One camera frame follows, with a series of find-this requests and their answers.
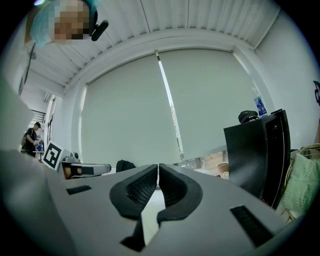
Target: black shirt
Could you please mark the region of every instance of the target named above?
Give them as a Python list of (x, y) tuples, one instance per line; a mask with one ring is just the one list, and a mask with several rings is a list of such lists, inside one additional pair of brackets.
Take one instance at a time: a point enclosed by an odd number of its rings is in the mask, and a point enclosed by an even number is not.
[(25, 150), (34, 151), (33, 149), (35, 146), (29, 140), (27, 140), (27, 135), (30, 135), (31, 139), (35, 141), (37, 139), (37, 133), (33, 128), (29, 128), (25, 133)]

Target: roller blind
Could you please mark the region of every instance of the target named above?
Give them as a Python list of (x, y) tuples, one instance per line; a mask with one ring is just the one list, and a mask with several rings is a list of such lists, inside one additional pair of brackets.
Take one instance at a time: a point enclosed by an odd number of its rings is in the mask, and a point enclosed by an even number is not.
[(224, 128), (257, 111), (250, 76), (232, 53), (189, 49), (159, 54), (170, 87), (185, 159), (226, 147)]
[(136, 166), (179, 162), (164, 82), (155, 55), (122, 65), (91, 83), (81, 122), (86, 163)]

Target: light blue hair net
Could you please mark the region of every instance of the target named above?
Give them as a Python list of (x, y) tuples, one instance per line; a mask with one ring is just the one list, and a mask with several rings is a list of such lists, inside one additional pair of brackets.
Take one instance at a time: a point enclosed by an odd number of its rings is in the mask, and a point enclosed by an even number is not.
[[(91, 12), (96, 10), (98, 0), (82, 0), (89, 5)], [(30, 37), (38, 47), (42, 47), (53, 40), (55, 18), (60, 16), (60, 0), (45, 1), (33, 19)]]

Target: black cabinet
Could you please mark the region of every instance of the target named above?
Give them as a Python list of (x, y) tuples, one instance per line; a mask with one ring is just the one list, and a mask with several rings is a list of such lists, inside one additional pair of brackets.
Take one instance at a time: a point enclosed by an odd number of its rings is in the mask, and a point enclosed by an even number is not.
[(224, 129), (229, 180), (277, 208), (290, 164), (290, 132), (285, 110)]

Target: backpack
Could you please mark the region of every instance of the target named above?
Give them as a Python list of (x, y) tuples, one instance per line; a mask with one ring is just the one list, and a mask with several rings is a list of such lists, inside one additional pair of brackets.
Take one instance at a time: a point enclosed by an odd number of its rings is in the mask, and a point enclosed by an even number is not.
[[(31, 136), (32, 136), (32, 134), (34, 134), (34, 129), (31, 128)], [(22, 137), (22, 140), (21, 140), (21, 149), (22, 150), (26, 149), (26, 143), (27, 143), (27, 133), (25, 132)]]

